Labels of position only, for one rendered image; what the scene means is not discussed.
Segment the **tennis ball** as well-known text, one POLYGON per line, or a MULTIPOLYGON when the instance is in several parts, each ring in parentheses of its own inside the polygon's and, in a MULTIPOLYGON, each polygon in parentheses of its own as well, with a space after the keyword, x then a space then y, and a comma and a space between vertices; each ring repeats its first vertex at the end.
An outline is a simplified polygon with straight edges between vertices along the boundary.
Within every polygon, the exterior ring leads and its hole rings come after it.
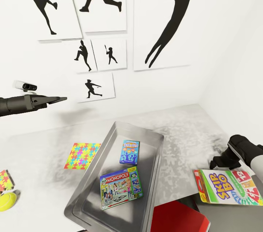
POLYGON ((10 209, 16 201, 16 194, 13 192, 0 196, 0 212, 10 209))

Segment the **board game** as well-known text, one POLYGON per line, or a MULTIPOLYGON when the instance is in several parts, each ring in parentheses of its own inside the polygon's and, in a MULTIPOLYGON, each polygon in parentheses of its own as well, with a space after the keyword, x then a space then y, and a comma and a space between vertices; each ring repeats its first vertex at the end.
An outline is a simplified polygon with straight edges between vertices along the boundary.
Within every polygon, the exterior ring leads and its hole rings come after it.
POLYGON ((137 167, 100 176, 101 210, 144 197, 137 167))
POLYGON ((139 142, 124 140, 120 164, 137 166, 139 142))
POLYGON ((263 206, 263 199, 246 171, 199 169, 194 170, 194 175, 202 202, 263 206))

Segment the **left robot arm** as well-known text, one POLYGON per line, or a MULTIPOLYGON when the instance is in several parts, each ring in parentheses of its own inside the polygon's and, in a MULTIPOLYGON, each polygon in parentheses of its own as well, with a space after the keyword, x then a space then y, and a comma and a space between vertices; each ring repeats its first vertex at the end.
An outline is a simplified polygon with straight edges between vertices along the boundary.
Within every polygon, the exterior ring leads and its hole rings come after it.
POLYGON ((37 95, 37 86, 31 83, 15 80, 12 85, 16 89, 21 89, 22 96, 3 98, 0 97, 0 117, 37 111, 47 108, 48 104, 67 100, 67 97, 45 97, 37 95))

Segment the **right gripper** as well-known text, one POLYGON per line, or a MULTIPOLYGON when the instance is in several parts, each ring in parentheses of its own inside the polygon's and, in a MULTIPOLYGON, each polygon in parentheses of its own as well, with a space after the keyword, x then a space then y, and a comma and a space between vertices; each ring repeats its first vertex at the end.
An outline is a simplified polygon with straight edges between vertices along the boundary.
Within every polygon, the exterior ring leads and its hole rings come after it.
POLYGON ((210 162, 210 170, 214 169, 216 166, 228 167, 230 170, 233 170, 237 167, 241 167, 241 164, 239 161, 229 158, 224 152, 221 156, 214 156, 213 160, 210 162))

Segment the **jigsaw puzzle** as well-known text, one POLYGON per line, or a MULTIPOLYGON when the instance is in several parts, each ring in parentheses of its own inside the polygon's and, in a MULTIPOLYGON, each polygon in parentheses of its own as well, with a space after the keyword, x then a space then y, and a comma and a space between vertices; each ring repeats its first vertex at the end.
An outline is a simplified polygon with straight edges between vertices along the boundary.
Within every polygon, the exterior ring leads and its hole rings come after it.
POLYGON ((1 194, 1 191, 5 190, 5 188, 8 191, 8 190, 12 190, 12 187, 13 187, 13 184, 7 174, 7 171, 3 170, 2 172, 0 172, 0 194, 1 194))
POLYGON ((101 144, 74 143, 64 169, 87 170, 101 144))

